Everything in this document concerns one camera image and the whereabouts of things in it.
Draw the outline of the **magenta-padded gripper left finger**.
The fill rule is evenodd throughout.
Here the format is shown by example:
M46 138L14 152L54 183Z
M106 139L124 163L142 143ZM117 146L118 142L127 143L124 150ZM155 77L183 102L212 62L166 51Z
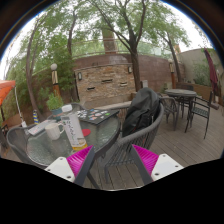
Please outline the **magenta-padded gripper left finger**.
M46 171L82 186L94 159L94 147L88 146L71 156L58 157Z

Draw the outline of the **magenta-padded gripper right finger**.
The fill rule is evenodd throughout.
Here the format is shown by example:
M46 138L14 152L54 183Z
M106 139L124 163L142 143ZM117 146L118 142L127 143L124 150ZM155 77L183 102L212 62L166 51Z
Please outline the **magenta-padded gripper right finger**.
M169 155L157 155L137 145L132 145L131 155L145 185L183 169Z

